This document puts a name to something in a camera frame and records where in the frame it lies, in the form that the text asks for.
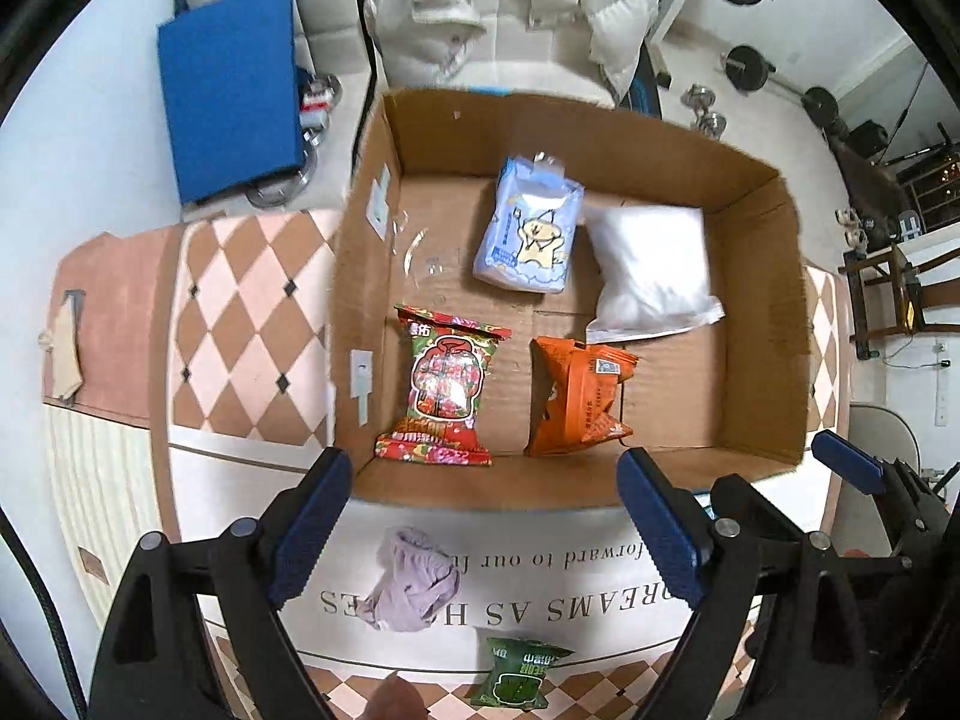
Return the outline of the white puffer jacket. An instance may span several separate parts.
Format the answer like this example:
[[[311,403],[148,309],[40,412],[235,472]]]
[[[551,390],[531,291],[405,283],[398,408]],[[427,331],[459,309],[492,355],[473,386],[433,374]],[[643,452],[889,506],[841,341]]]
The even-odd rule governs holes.
[[[364,0],[394,88],[528,91],[618,106],[659,0]]]

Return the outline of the brown cardboard box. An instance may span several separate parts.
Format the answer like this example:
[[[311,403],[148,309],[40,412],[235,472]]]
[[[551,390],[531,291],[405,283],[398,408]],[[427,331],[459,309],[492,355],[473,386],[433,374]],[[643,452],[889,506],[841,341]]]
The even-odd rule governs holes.
[[[617,442],[579,454],[526,450],[550,390],[534,340],[578,338],[596,314],[601,269],[574,243],[565,291],[482,283],[472,262],[511,156],[560,161],[594,206],[701,211],[711,289],[724,316],[638,344],[617,401],[633,444],[672,483],[758,481],[804,455],[809,328],[799,218],[774,167],[686,128],[623,109],[534,94],[396,89],[374,106],[335,236],[329,301],[335,442],[359,499],[421,509],[556,511],[617,499]],[[376,439],[404,413],[410,342],[399,305],[509,330],[485,383],[478,435],[485,466],[382,460]]]

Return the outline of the chrome dumbbell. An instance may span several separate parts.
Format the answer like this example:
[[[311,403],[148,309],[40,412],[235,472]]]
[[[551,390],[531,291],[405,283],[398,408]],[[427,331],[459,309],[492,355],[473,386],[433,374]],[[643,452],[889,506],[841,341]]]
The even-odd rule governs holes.
[[[716,93],[708,86],[692,85],[682,94],[680,102],[693,112],[690,128],[693,132],[720,140],[727,128],[726,115],[715,109]]]

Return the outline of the blue cartoon tissue pack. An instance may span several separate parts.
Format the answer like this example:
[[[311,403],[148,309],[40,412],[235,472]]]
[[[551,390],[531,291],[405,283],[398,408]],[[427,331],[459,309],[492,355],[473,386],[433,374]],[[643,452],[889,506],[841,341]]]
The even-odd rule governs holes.
[[[473,259],[475,278],[511,291],[560,294],[583,208],[584,187],[545,153],[511,156]]]

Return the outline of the grey fluffy cloth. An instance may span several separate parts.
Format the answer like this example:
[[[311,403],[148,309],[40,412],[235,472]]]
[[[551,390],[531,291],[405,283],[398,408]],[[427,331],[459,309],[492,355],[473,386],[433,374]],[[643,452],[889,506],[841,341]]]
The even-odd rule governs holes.
[[[454,559],[416,528],[387,530],[377,562],[381,578],[356,603],[356,616],[378,631],[424,631],[459,592]]]

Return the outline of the red floral wipes pack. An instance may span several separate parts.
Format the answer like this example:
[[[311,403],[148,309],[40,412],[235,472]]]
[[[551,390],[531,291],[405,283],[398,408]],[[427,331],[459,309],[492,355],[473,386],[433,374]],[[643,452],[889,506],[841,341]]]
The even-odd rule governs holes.
[[[412,342],[407,410],[376,439],[374,456],[421,465],[488,466],[477,411],[491,360],[509,328],[397,304]]]

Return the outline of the orange snack pack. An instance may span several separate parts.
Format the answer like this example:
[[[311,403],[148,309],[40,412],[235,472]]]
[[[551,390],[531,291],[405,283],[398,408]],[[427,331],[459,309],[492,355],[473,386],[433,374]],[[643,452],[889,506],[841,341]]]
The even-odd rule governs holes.
[[[620,388],[635,375],[638,356],[571,338],[539,337],[534,344],[551,388],[527,455],[571,454],[633,434],[612,408]]]

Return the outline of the green wipes pack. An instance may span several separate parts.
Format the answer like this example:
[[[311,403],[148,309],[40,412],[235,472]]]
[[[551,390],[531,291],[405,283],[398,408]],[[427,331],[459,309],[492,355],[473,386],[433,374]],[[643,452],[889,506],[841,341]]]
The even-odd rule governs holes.
[[[482,684],[472,691],[472,707],[516,709],[521,712],[548,706],[542,684],[558,661],[573,655],[571,650],[534,639],[489,637],[493,665]]]

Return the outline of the dark wooden chair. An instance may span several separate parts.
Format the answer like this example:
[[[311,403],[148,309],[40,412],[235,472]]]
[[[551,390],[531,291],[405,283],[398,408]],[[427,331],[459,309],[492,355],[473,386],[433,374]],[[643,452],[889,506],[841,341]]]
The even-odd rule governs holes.
[[[872,344],[887,338],[957,335],[957,322],[931,322],[928,319],[929,312],[933,310],[957,309],[957,278],[929,284],[921,281],[924,275],[957,260],[957,247],[921,263],[910,262],[898,245],[872,255],[848,250],[843,255],[839,274],[846,278],[850,290],[853,309],[850,342],[856,358],[860,361],[877,359],[880,353],[872,348]],[[872,328],[867,319],[867,291],[884,286],[892,294],[893,323],[889,327]]]

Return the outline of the blue foam mat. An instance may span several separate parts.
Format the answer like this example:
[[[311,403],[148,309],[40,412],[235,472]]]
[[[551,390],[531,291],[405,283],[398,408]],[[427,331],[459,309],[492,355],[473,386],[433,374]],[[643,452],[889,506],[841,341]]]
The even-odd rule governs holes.
[[[217,0],[158,28],[184,205],[304,164],[293,0]]]

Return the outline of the white plastic soft pack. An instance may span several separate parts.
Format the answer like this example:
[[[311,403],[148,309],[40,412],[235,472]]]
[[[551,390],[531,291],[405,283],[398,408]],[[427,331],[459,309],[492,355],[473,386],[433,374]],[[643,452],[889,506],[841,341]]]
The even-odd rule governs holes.
[[[724,317],[711,289],[703,211],[690,206],[588,206],[584,224],[602,273],[590,344],[692,332]]]

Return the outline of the black barbell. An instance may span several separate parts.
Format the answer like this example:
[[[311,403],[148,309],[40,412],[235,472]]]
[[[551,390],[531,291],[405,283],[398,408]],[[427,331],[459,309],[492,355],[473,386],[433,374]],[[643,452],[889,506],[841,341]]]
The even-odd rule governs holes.
[[[752,46],[740,44],[729,49],[726,54],[721,55],[721,68],[727,80],[740,93],[755,93],[766,85],[775,85],[792,94],[817,127],[831,127],[838,119],[838,103],[828,89],[822,86],[801,88],[796,83],[789,82],[786,76],[779,75],[776,67],[765,55]]]

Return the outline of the white leather sofa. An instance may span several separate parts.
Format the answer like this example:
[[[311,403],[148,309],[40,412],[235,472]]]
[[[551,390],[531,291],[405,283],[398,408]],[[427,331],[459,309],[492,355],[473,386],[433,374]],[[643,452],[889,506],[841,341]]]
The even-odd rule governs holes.
[[[215,0],[187,0],[192,7]],[[328,71],[353,91],[371,75],[381,89],[393,81],[366,32],[364,0],[293,0],[295,54],[311,71]],[[613,94],[589,60],[590,31],[583,21],[555,29],[529,23],[529,0],[475,0],[482,36],[469,47],[466,66],[449,82],[458,88],[555,94],[610,107]]]

